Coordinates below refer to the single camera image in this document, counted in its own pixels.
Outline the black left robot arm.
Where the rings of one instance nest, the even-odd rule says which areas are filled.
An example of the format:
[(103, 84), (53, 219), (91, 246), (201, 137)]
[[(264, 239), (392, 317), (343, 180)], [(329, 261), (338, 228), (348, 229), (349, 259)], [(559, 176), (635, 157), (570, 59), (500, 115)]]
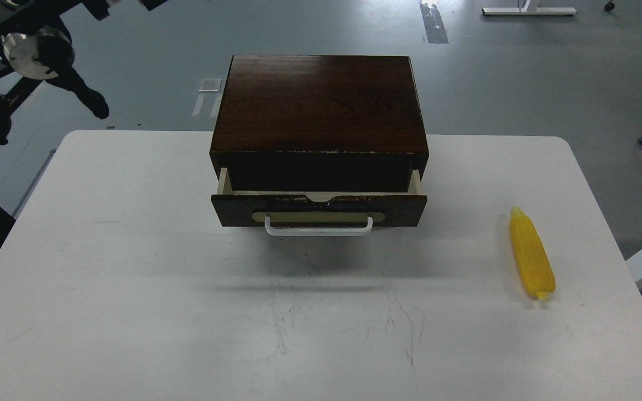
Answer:
[[(11, 116), (42, 84), (68, 91), (98, 119), (109, 105), (74, 68), (73, 38), (61, 16), (79, 1), (0, 1), (0, 145)], [(0, 248), (15, 218), (0, 206)]]

